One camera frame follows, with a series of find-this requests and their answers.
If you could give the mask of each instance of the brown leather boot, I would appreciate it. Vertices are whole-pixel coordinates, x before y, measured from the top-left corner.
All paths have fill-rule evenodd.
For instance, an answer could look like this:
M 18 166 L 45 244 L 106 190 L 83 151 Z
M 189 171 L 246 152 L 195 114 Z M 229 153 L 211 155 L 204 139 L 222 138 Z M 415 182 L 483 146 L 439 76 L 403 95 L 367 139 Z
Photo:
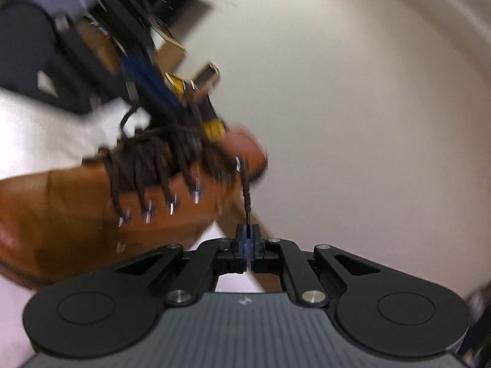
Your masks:
M 266 168 L 245 129 L 161 128 L 80 167 L 0 181 L 0 274 L 36 289 L 168 243 L 189 247 Z

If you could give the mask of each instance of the circular pad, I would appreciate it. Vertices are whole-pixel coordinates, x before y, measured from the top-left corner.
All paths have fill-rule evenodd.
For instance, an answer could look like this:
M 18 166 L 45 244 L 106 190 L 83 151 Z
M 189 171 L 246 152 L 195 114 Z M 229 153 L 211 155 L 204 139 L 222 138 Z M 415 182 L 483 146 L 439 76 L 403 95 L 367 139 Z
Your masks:
M 458 344 L 469 323 L 467 306 L 454 292 L 392 270 L 353 276 L 336 316 L 361 345 L 400 358 L 445 352 Z
M 382 297 L 379 312 L 395 324 L 421 325 L 435 315 L 435 305 L 424 296 L 399 292 Z
M 58 305 L 58 314 L 75 325 L 95 324 L 107 319 L 114 311 L 112 297 L 100 292 L 82 292 L 64 298 Z
M 24 309 L 36 349 L 65 358 L 94 358 L 145 336 L 158 315 L 138 277 L 93 273 L 39 291 Z

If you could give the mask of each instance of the yellow tag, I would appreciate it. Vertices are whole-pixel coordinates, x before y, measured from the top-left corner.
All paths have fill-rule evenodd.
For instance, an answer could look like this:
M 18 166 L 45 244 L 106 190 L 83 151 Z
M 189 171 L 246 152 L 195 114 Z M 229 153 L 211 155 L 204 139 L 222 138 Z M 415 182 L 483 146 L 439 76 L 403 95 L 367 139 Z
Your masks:
M 174 93 L 177 96 L 184 94 L 184 80 L 172 73 L 166 73 L 168 84 L 174 89 Z
M 218 141 L 225 135 L 225 126 L 219 119 L 213 119 L 203 123 L 203 128 L 210 141 Z

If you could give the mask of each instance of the metal pivot screw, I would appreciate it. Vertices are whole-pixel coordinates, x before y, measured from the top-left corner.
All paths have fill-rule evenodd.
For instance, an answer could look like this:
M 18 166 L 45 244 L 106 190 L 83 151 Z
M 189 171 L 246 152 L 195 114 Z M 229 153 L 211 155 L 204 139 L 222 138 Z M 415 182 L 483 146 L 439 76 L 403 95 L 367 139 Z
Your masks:
M 195 205 L 197 205 L 200 202 L 202 195 L 203 195 L 203 186 L 201 185 L 201 181 L 199 180 L 199 178 L 197 178 L 196 185 L 194 189 L 191 190 L 191 198 L 192 201 L 195 203 Z
M 169 214 L 173 215 L 178 207 L 179 207 L 179 199 L 177 199 L 177 195 L 174 194 L 174 200 L 167 202 L 167 209 L 169 209 Z
M 185 303 L 191 300 L 191 294 L 184 289 L 172 290 L 167 294 L 167 299 L 174 303 Z
M 326 299 L 326 294 L 320 290 L 307 290 L 302 293 L 302 300 L 309 304 L 321 303 Z
M 131 221 L 131 210 L 126 209 L 123 213 L 123 215 L 119 216 L 118 218 L 118 226 L 122 227 L 127 224 L 129 224 Z
M 121 243 L 118 241 L 118 244 L 116 245 L 116 253 L 121 254 L 124 252 L 124 248 L 126 247 L 125 243 Z
M 148 207 L 142 212 L 142 215 L 143 222 L 145 224 L 150 224 L 155 216 L 155 206 L 153 205 L 152 201 L 148 201 Z

